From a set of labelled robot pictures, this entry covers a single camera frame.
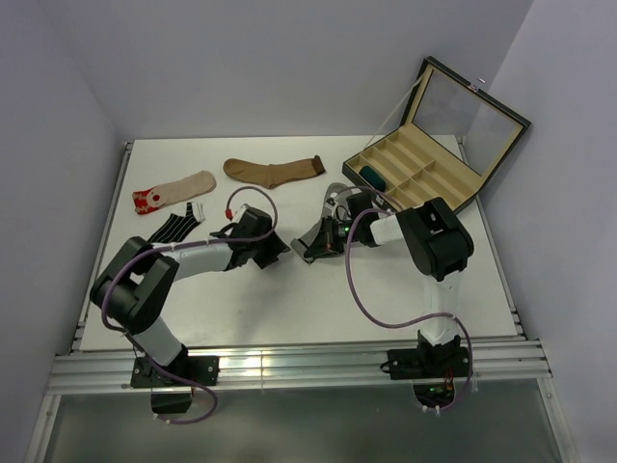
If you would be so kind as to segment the grey striped sock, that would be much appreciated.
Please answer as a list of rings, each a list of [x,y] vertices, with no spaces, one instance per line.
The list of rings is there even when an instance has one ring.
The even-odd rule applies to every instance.
[[[331,183],[324,195],[322,202],[322,209],[320,218],[317,222],[303,235],[299,238],[294,238],[291,240],[290,246],[291,249],[307,264],[312,264],[314,262],[314,258],[306,258],[305,252],[309,248],[309,245],[314,241],[317,237],[320,226],[321,219],[331,216],[333,211],[335,210],[335,200],[343,199],[346,195],[349,194],[347,190],[347,186],[340,182]]]

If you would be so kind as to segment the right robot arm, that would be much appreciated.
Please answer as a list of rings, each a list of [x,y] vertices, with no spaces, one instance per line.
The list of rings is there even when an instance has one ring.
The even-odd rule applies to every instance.
[[[441,197],[416,207],[385,212],[373,206],[369,192],[345,197],[341,192],[328,198],[330,214],[320,219],[300,256],[306,262],[344,257],[347,283],[362,314],[385,329],[402,329],[418,324],[417,364],[427,375],[436,376],[451,361],[469,332],[456,314],[463,271],[473,255],[474,244],[467,229]],[[354,243],[375,248],[403,242],[424,280],[427,314],[413,320],[386,323],[368,311],[356,291],[351,271]]]

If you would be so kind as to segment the brown long sock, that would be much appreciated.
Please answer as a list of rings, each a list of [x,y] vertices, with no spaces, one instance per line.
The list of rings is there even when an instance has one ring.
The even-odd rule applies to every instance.
[[[318,155],[282,164],[257,164],[231,158],[223,164],[224,173],[237,181],[274,189],[283,184],[319,177],[326,169]]]

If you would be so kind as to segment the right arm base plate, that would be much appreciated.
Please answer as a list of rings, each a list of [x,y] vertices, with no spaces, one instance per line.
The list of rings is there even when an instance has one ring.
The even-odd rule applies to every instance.
[[[470,366],[466,348],[441,357],[417,348],[392,349],[387,352],[387,360],[380,364],[380,371],[388,374],[391,380],[464,378]]]

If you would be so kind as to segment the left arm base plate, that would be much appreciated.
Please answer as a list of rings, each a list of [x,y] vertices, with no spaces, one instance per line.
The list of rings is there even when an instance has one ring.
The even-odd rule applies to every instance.
[[[133,365],[130,387],[160,389],[191,386],[193,383],[209,387],[217,384],[218,373],[217,356],[189,356],[180,359],[173,366],[159,368],[156,368],[148,357],[139,357]]]

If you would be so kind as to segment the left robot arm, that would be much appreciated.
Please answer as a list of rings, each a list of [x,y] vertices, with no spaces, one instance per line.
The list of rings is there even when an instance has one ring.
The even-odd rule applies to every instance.
[[[90,301],[154,362],[153,374],[166,385],[184,380],[187,347],[162,317],[174,282],[207,272],[227,272],[253,261],[264,269],[290,248],[274,231],[266,212],[243,206],[237,219],[204,241],[151,244],[129,238],[94,281]]]

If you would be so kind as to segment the green christmas bear sock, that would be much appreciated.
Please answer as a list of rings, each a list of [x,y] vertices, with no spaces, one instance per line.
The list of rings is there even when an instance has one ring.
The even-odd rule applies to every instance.
[[[385,192],[387,190],[386,181],[375,171],[371,166],[363,166],[360,169],[359,175],[368,183],[372,188]]]

